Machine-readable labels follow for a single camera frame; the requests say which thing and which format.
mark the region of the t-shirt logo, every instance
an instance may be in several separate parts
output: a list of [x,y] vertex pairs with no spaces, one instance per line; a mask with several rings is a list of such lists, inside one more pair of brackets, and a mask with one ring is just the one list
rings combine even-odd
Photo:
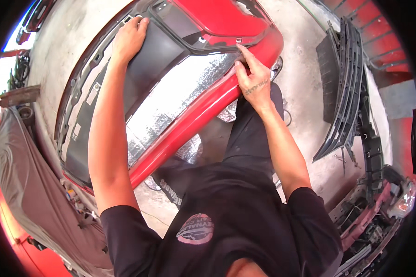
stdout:
[[187,244],[204,244],[211,240],[214,223],[206,214],[191,216],[180,228],[176,237],[180,242]]

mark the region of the hand tattoo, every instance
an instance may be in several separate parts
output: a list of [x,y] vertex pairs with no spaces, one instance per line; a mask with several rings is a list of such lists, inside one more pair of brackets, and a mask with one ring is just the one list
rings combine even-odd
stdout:
[[250,88],[250,89],[248,89],[248,90],[244,91],[244,93],[245,93],[246,95],[249,95],[249,94],[251,94],[253,91],[255,91],[258,87],[261,87],[261,86],[265,85],[266,83],[268,83],[268,79],[266,79],[265,81],[260,82],[259,84],[257,84],[257,85],[255,85],[255,86],[253,86],[252,88]]

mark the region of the left hand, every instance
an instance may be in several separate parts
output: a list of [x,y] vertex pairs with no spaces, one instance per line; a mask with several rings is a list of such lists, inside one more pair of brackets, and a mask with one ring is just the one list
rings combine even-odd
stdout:
[[113,41],[113,63],[128,65],[128,62],[139,52],[146,35],[149,18],[133,17],[116,34]]

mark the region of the finger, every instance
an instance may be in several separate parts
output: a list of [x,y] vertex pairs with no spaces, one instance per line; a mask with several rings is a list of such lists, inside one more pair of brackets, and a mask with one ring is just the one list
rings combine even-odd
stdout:
[[148,17],[145,17],[144,19],[142,19],[140,21],[138,31],[142,34],[145,34],[146,33],[146,28],[148,27],[148,23],[150,23],[150,19]]
[[236,76],[239,84],[244,84],[244,82],[248,80],[248,74],[244,64],[241,61],[236,61],[234,63],[234,68],[236,69]]
[[140,20],[142,20],[140,16],[135,16],[125,25],[128,25],[129,27],[137,30]]
[[247,61],[248,66],[252,74],[255,74],[260,67],[260,62],[256,57],[251,53],[246,47],[236,44],[236,47],[242,52],[245,60]]

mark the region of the concrete floor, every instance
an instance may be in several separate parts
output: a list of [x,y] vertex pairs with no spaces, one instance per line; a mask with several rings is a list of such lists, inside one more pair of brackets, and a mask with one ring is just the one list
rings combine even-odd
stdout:
[[[129,2],[58,0],[36,38],[31,51],[28,85],[41,84],[41,96],[35,103],[37,128],[44,141],[44,152],[59,177],[61,171],[53,132],[61,94],[82,51],[108,20]],[[355,185],[356,179],[364,175],[364,160],[361,141],[356,138],[353,151],[361,166],[355,167],[345,152],[345,175],[339,160],[340,150],[311,163],[330,126],[322,120],[322,83],[315,50],[325,33],[296,0],[260,2],[284,37],[283,69],[275,81],[292,114],[289,129],[305,157],[313,189],[331,210]],[[313,2],[309,5],[320,10]],[[284,201],[281,188],[278,190]],[[136,188],[135,194],[148,225],[164,236],[177,208],[163,192],[152,191],[144,184]]]

